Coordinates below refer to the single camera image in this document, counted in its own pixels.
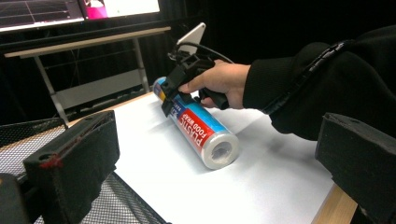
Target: white table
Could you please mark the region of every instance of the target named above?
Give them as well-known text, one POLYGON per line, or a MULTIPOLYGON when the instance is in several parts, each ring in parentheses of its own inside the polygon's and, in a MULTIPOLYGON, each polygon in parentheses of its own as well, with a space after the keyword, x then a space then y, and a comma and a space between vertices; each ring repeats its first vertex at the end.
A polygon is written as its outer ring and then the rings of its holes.
POLYGON ((278 133, 256 110, 209 110, 240 141, 231 165, 208 170, 162 102, 147 94, 114 108, 116 173, 173 224, 311 223, 333 186, 316 142, 278 133))

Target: black wire mesh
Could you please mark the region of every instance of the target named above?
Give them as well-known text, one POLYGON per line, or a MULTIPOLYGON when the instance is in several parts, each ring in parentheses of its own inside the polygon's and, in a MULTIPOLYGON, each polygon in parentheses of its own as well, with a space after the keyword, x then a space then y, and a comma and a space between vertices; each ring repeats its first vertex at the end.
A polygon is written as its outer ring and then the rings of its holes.
MULTIPOLYGON (((23 160, 67 129, 62 119, 43 119, 0 126, 0 173, 26 176, 23 160)), ((44 223, 42 217, 36 222, 44 223)), ((118 175, 112 173, 102 184, 90 213, 81 223, 162 224, 164 221, 118 175)))
POLYGON ((26 175, 23 160, 63 133, 62 119, 42 119, 0 126, 0 173, 26 175))

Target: hand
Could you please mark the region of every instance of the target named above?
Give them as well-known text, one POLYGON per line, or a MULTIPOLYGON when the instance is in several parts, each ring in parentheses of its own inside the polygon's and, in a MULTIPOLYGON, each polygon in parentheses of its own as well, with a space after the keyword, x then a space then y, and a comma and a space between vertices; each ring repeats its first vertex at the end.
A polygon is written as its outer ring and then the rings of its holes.
MULTIPOLYGON (((245 82, 250 65, 226 63, 215 60, 215 66, 207 69, 201 75, 179 87, 179 91, 192 93, 202 88, 225 93, 230 108, 242 109, 245 82)), ((205 98, 201 104, 206 107, 216 107, 212 99, 205 98)))

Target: cable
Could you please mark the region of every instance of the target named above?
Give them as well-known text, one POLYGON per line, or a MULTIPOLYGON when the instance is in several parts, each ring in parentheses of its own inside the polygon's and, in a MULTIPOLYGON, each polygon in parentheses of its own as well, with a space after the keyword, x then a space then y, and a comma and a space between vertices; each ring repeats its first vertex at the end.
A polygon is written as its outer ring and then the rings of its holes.
POLYGON ((77 57, 72 49, 70 51, 72 52, 72 56, 74 59, 74 65, 75 65, 72 80, 70 81, 70 88, 72 88, 75 76, 77 76, 78 85, 80 85, 81 83, 80 83, 80 79, 79 79, 79 69, 78 69, 79 49, 77 49, 77 57))
POLYGON ((231 61, 231 60, 230 60, 229 58, 227 58, 226 56, 224 56, 224 55, 218 53, 217 51, 215 51, 215 50, 213 50, 213 49, 210 49, 210 48, 208 48, 208 47, 206 47, 206 46, 204 46, 204 45, 195 44, 195 43, 192 43, 192 42, 181 42, 180 44, 176 45, 175 48, 174 48, 174 51, 173 51, 173 52, 174 52, 174 55, 177 54, 178 49, 179 49, 181 46, 183 46, 183 45, 189 45, 189 46, 196 47, 196 48, 198 48, 198 49, 204 49, 204 50, 206 50, 206 51, 209 51, 209 52, 211 52, 211 53, 217 55, 219 58, 221 58, 223 61, 225 61, 225 62, 227 62, 227 63, 233 63, 233 61, 231 61))

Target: black sleeve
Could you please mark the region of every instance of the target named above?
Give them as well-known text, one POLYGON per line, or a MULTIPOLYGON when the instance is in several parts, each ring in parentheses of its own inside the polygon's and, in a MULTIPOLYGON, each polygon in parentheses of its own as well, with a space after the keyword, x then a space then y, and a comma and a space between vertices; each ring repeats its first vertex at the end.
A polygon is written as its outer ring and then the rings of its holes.
MULTIPOLYGON (((329 45, 313 43, 296 56, 257 60, 248 72, 244 107, 265 112, 295 85, 305 68, 329 45)), ((326 112, 358 119, 396 136, 396 26, 361 35, 323 63, 299 90, 270 114, 281 133, 317 140, 326 112)))

